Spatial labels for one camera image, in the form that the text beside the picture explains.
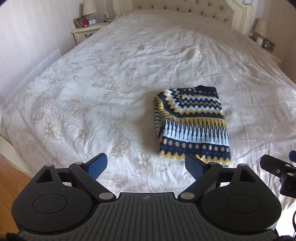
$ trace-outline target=white nightstand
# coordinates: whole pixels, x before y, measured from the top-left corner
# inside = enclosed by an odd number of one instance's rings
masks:
[[[88,37],[92,36],[95,32],[97,32],[98,30],[100,30],[108,24],[109,22],[102,22],[90,25],[86,28],[76,28],[72,30],[71,33],[74,36],[76,45],[80,44],[83,40],[86,40]]]
[[[271,57],[271,59],[279,66],[279,64],[281,63],[280,58],[276,57],[275,54],[273,52],[271,52],[270,50],[268,50],[268,49],[265,49],[265,48],[262,48],[262,47],[261,47],[261,49],[264,52],[266,52],[269,55],[269,57]]]

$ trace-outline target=red can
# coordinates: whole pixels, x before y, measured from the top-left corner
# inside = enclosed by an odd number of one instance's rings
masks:
[[[82,18],[82,24],[83,24],[83,27],[86,28],[87,27],[87,20],[86,20],[86,17],[83,16]]]

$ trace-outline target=table lamp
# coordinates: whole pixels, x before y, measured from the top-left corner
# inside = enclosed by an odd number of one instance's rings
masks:
[[[91,16],[92,13],[97,12],[96,6],[92,0],[86,0],[83,4],[83,15],[89,15],[87,19],[94,18]]]
[[[257,34],[256,43],[258,45],[262,45],[263,39],[266,38],[267,35],[267,23],[263,19],[259,18],[254,32]]]

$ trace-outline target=lampshade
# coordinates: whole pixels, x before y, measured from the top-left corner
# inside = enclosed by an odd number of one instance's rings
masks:
[[[92,14],[97,12],[96,6],[92,0],[86,0],[83,4],[83,15]]]
[[[263,19],[258,19],[258,23],[254,30],[257,34],[266,37],[267,35],[267,23]]]

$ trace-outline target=tufted headboard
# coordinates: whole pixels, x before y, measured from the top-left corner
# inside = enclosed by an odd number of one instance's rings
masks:
[[[252,14],[252,5],[237,0],[113,0],[113,8],[116,16],[142,9],[191,12],[224,22],[244,34],[249,29]]]

